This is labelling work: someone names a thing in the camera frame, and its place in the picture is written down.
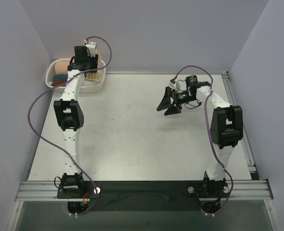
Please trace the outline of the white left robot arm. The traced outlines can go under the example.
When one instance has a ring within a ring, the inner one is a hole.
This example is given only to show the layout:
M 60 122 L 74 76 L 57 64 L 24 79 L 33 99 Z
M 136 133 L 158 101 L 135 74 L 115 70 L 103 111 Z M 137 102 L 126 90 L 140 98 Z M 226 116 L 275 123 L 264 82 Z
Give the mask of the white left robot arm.
M 97 73 L 99 55 L 97 44 L 89 42 L 74 48 L 75 55 L 67 67 L 68 80 L 61 98 L 54 101 L 53 107 L 57 123 L 62 130 L 65 142 L 65 168 L 59 190 L 65 198 L 87 199 L 90 184 L 83 179 L 82 171 L 77 167 L 80 129 L 84 125 L 84 115 L 78 103 L 79 92 L 87 73 Z

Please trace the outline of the yellow white striped towel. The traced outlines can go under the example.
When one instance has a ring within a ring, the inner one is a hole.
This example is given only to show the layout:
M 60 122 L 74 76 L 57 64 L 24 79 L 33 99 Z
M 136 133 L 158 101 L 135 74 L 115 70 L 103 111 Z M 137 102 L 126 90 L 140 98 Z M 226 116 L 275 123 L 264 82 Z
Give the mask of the yellow white striped towel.
M 103 67 L 104 64 L 102 63 L 102 55 L 100 53 L 100 51 L 97 49 L 96 50 L 96 54 L 98 55 L 98 68 L 99 67 Z M 86 73 L 85 74 L 85 80 L 86 81 L 101 81 L 101 78 L 102 78 L 102 72 L 103 70 L 98 70 L 97 72 L 89 72 L 89 73 Z

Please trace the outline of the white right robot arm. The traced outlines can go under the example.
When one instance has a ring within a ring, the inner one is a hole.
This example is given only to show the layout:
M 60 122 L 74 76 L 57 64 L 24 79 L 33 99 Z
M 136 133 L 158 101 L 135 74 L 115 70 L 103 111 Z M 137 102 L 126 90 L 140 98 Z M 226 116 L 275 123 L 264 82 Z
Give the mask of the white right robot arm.
M 194 186 L 194 193 L 200 197 L 221 197 L 227 195 L 230 187 L 226 183 L 230 156 L 243 138 L 243 110 L 225 101 L 212 89 L 212 82 L 200 82 L 197 76 L 185 79 L 186 89 L 181 90 L 173 78 L 165 88 L 157 111 L 165 116 L 181 113 L 184 106 L 196 101 L 204 107 L 207 135 L 214 160 L 207 167 L 204 178 Z

